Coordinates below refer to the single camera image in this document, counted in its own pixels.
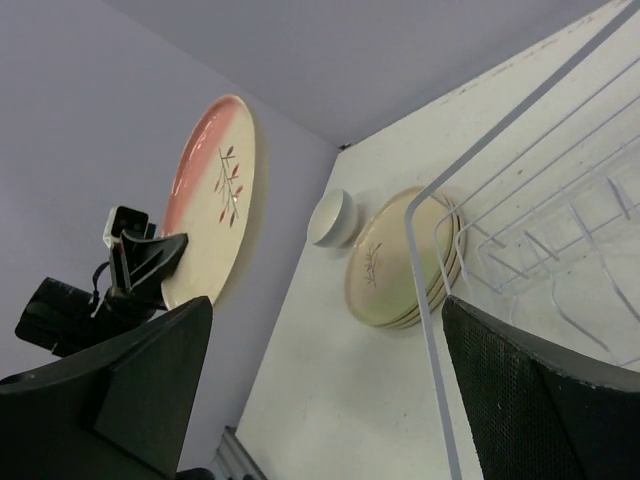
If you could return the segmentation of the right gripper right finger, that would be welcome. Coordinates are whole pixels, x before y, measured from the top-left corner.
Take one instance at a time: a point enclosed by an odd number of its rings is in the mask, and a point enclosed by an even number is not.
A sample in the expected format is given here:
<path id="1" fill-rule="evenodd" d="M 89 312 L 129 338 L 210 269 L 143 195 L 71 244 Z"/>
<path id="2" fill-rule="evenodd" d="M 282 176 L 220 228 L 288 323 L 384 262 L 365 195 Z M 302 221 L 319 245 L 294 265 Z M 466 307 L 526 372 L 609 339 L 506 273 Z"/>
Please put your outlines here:
<path id="1" fill-rule="evenodd" d="M 639 375 L 449 296 L 442 321 L 486 479 L 636 479 Z"/>

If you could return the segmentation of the cream plate orange patch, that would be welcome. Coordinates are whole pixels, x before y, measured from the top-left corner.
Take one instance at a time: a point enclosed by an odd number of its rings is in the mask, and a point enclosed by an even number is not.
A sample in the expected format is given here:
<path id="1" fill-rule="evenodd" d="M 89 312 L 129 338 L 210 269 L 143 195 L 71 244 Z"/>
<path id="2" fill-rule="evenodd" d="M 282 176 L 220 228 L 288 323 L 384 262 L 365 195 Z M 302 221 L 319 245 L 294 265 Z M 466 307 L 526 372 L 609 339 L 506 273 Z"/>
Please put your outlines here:
<path id="1" fill-rule="evenodd" d="M 220 297 L 241 248 L 255 179 L 256 128 L 236 95 L 216 99 L 196 123 L 174 176 L 161 233 L 188 244 L 161 284 L 165 305 Z"/>

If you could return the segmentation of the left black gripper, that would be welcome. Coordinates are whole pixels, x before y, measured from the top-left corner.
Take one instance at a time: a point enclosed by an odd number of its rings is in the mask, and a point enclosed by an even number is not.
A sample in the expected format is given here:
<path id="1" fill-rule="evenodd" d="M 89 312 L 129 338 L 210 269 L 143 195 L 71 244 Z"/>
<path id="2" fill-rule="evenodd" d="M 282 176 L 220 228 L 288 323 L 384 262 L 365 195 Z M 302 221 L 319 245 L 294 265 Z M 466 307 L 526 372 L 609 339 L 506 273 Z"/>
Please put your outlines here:
<path id="1" fill-rule="evenodd" d="M 91 317 L 95 320 L 150 320 L 157 312 L 165 310 L 161 284 L 176 270 L 188 245 L 188 236 L 178 233 L 141 239 L 123 231 L 120 242 L 124 285 L 129 293 L 112 283 L 104 295 L 100 294 L 99 278 L 105 270 L 112 270 L 109 261 L 101 263 L 92 276 Z"/>

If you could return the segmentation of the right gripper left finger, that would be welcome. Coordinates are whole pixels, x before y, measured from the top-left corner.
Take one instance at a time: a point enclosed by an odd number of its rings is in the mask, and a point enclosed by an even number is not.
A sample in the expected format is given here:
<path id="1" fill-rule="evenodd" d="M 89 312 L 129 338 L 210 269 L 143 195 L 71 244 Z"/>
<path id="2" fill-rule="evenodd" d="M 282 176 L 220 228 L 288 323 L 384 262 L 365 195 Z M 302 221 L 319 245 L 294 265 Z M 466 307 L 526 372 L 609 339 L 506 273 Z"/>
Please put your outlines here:
<path id="1" fill-rule="evenodd" d="M 212 320 L 197 297 L 2 379 L 2 478 L 177 478 Z"/>

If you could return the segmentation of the white ceramic bowl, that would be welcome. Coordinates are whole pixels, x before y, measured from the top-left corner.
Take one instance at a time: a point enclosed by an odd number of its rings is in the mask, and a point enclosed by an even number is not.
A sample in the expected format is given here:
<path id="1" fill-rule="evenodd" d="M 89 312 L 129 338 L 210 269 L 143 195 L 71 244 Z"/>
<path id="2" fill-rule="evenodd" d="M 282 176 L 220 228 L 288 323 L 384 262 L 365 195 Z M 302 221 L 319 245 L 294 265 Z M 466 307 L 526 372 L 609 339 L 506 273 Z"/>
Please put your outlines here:
<path id="1" fill-rule="evenodd" d="M 358 224 L 358 208 L 344 189 L 327 191 L 316 205 L 307 228 L 307 241 L 321 248 L 345 244 Z"/>

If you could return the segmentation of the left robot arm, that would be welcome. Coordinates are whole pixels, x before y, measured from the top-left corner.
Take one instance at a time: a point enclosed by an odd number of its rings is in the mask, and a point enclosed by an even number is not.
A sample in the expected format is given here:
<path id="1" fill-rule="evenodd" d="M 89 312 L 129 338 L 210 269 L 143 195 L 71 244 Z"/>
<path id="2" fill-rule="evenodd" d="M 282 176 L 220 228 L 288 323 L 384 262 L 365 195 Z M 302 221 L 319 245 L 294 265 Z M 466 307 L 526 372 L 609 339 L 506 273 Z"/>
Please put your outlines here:
<path id="1" fill-rule="evenodd" d="M 167 309 L 161 284 L 187 245 L 185 233 L 145 239 L 122 231 L 109 260 L 94 272 L 92 292 L 45 278 L 23 310 L 16 336 L 67 357 L 143 325 Z"/>

